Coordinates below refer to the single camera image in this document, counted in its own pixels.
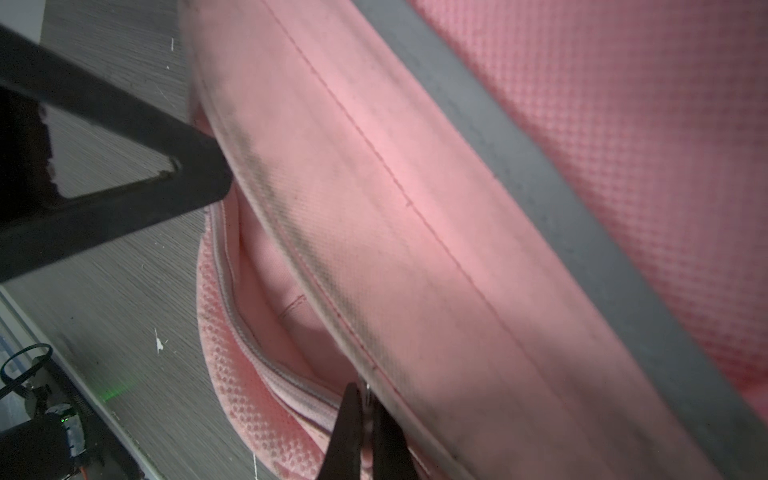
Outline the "pink student backpack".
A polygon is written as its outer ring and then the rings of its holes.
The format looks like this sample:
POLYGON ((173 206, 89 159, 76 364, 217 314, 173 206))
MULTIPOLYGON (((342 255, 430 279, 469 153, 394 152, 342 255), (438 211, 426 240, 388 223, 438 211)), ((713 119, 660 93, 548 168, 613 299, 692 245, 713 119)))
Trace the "pink student backpack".
POLYGON ((763 1, 183 1, 197 315, 255 475, 767 475, 763 1))

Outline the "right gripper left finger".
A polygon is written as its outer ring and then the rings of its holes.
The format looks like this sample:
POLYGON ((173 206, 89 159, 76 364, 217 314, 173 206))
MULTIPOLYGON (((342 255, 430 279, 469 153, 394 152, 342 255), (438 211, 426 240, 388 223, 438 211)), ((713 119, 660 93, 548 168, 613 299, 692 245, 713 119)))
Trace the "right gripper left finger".
POLYGON ((359 480, 363 404, 356 383, 347 385, 317 480, 359 480))

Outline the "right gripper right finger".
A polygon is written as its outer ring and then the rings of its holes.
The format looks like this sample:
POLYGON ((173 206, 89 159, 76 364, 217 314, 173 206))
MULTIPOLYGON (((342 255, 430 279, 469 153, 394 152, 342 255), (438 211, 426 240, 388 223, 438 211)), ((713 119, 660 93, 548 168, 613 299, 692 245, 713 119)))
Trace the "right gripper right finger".
POLYGON ((372 411, 372 473, 375 480, 418 480, 404 433, 378 401, 372 411))

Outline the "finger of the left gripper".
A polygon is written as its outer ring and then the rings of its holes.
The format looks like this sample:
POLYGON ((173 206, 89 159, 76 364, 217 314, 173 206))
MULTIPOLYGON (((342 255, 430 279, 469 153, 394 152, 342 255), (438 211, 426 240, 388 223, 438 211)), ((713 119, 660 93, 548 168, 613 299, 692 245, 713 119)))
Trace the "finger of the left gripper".
POLYGON ((1 31, 1 277, 11 280, 221 200, 232 172, 216 140, 10 28, 1 31), (128 176, 109 151, 90 161, 111 181, 84 193, 55 174, 50 118, 64 113, 132 145, 155 167, 128 176))

